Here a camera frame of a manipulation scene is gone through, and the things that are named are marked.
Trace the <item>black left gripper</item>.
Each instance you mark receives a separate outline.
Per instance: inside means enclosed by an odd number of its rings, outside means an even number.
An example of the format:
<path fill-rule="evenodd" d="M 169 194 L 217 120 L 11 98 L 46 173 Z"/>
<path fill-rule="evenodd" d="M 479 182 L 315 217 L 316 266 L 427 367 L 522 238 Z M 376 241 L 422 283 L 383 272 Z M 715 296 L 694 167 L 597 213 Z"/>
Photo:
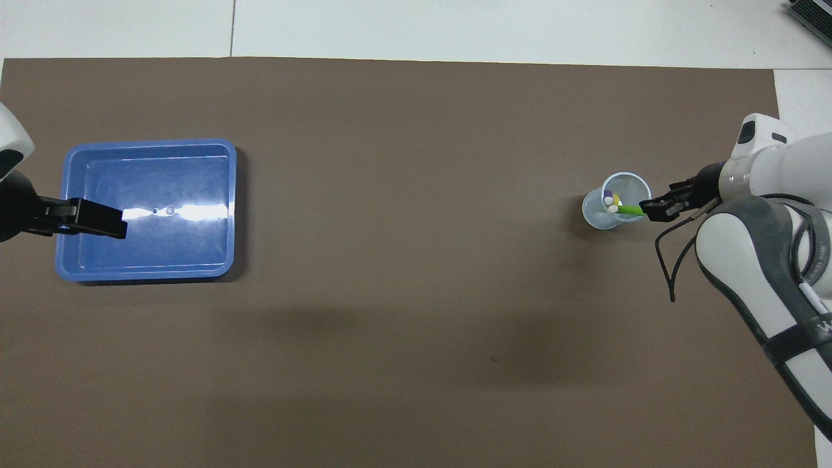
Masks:
<path fill-rule="evenodd" d="M 1 242 L 21 232 L 45 237 L 60 233 L 60 217 L 51 215 L 50 210 L 63 204 L 60 199 L 39 196 L 23 173 L 9 172 L 1 184 Z M 64 234 L 124 240 L 127 229 L 122 210 L 82 198 L 68 200 Z"/>

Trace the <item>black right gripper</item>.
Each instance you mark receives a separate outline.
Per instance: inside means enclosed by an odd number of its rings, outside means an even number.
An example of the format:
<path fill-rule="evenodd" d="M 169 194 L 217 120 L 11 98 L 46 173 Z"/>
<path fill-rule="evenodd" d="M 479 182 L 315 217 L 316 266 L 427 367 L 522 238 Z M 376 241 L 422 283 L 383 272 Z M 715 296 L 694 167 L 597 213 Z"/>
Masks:
<path fill-rule="evenodd" d="M 713 199 L 720 199 L 719 182 L 723 168 L 724 162 L 709 164 L 693 179 L 669 184 L 668 196 L 641 201 L 642 213 L 651 222 L 669 223 L 690 208 L 699 209 Z M 675 196 L 689 196 L 689 201 L 678 200 Z"/>

